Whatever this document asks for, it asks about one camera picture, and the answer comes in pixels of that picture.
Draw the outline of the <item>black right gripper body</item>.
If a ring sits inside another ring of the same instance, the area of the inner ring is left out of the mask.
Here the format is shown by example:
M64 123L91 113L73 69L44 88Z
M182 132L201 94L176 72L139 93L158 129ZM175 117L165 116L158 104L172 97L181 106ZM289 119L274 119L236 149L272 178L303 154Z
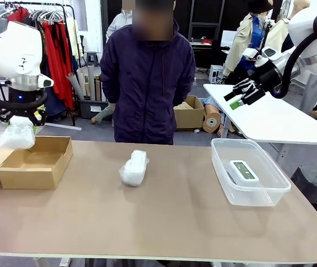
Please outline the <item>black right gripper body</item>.
M261 66L254 68L251 72L251 79L255 87L266 92L281 93L282 75L276 67Z

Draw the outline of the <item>white unwrapped digital clock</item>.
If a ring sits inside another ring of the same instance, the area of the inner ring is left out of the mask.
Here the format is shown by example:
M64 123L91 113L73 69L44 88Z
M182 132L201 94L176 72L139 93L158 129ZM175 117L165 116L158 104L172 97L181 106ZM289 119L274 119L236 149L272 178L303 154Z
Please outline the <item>white unwrapped digital clock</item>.
M260 179L242 160L231 160L227 170L231 180L238 186L257 187Z

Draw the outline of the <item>bulky bubble-wrapped clock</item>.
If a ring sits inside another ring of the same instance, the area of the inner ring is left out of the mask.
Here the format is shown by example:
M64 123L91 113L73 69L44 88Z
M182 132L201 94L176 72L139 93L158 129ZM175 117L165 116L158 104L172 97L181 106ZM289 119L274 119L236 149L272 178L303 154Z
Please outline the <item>bulky bubble-wrapped clock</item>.
M146 151L134 150L130 159L119 170L122 183L132 187L140 186L144 180L148 162Z

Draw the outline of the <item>white work table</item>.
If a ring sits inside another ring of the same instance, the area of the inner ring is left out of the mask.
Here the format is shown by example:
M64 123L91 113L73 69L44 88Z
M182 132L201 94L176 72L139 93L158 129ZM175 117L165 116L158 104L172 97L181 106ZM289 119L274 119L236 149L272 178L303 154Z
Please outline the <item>white work table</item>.
M284 161L291 144L317 145L317 120L284 100L267 93L252 105L233 110L230 104L240 98L224 99L232 91L231 85L204 84L203 87L225 114L223 138L227 136L230 123L233 123L247 139L282 144L277 163Z

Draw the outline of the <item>brown paper spool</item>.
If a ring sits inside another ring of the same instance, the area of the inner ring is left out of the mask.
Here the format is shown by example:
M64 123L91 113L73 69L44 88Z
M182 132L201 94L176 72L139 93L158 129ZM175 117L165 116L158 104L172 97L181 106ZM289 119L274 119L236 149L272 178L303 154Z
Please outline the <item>brown paper spool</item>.
M204 111L202 128L205 132L212 134L219 129L222 115L216 106L210 104L204 106Z

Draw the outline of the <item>black tripod pole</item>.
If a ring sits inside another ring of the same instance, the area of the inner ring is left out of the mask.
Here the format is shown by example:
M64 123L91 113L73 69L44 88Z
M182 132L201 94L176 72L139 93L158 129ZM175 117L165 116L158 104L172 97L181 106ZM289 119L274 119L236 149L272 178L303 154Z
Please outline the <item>black tripod pole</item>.
M259 51L261 51L264 48L266 40L267 40L267 35L268 35L270 29L274 26L274 24L275 24L274 20L267 19L265 21L264 28L262 31L263 32L263 39L262 39L261 44L259 46Z

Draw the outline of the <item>dark storage bin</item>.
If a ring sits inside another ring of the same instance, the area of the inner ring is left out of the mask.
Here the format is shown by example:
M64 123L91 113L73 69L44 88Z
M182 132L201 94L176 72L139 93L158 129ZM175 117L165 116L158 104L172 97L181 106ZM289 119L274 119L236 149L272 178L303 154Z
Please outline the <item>dark storage bin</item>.
M104 101L80 100L81 118L91 119L108 106Z

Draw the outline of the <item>mannequin beige vest navy top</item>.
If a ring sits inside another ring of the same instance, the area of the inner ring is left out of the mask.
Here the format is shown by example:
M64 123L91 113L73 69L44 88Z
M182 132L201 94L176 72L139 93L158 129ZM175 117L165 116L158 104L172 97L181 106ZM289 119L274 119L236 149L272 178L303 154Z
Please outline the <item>mannequin beige vest navy top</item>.
M295 4L292 6L292 11L289 12L288 18L281 18L278 20L275 25L271 28L267 35L266 47L270 47L278 52L281 52L282 44L285 38L288 35L288 26L289 22L294 16L295 13Z

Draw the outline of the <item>red dress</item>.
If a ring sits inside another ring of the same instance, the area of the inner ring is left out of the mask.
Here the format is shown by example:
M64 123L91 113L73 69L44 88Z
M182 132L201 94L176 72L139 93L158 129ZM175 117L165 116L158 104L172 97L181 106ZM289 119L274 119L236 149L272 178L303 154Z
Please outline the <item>red dress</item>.
M60 21L54 24L42 22L42 27L45 35L48 66L54 81L54 93L63 101L66 108L72 109L74 107L72 85L67 79L72 72L72 60L65 26Z

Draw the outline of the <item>white monitor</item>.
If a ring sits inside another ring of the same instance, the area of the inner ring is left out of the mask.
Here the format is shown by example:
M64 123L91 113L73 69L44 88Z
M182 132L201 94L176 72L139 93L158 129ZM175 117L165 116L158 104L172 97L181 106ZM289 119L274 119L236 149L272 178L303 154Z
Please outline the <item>white monitor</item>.
M236 33L237 33L236 31L224 30L222 32L221 47L230 48L233 44L233 40L234 40Z

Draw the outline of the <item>open cardboard floor box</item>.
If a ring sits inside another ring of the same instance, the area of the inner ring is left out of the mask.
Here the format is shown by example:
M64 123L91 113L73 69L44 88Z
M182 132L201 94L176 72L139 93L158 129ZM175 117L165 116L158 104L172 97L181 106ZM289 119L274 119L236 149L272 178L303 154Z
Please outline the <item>open cardboard floor box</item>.
M188 95L186 100L174 107L177 130L195 130L202 127L204 107L197 96Z

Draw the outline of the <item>mannequin leg grey trousers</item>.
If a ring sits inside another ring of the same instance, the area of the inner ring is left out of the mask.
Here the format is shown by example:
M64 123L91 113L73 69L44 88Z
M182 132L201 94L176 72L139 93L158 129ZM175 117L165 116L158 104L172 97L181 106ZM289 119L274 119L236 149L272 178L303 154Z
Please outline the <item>mannequin leg grey trousers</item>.
M95 115L91 119L91 123L94 124L100 124L104 118L107 118L111 116L114 112L114 108L112 105L109 103L102 111L100 111L97 115Z

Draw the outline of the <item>black shelving unit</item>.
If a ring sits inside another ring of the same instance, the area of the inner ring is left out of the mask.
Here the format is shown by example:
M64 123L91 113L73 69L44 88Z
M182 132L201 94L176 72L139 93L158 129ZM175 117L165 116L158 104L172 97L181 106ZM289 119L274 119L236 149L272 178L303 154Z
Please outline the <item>black shelving unit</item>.
M216 44L226 0L192 0L188 39L197 67L210 68L212 48Z

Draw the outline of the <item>person in navy jacket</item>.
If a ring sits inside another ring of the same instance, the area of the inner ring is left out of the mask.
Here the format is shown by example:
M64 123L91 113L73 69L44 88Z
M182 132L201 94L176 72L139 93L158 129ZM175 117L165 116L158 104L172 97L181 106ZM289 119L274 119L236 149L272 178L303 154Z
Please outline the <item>person in navy jacket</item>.
M176 2L136 0L132 23L104 47L100 78L116 142L173 143L174 108L187 98L196 71L193 48L173 16Z

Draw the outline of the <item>person in grey hoodie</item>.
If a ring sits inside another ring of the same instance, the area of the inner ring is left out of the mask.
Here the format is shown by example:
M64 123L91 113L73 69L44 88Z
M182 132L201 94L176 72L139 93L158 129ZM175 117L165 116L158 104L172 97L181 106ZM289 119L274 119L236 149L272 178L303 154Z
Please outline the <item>person in grey hoodie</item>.
M106 31L106 42L110 36L122 27L132 24L132 10L121 10L121 13L117 14Z

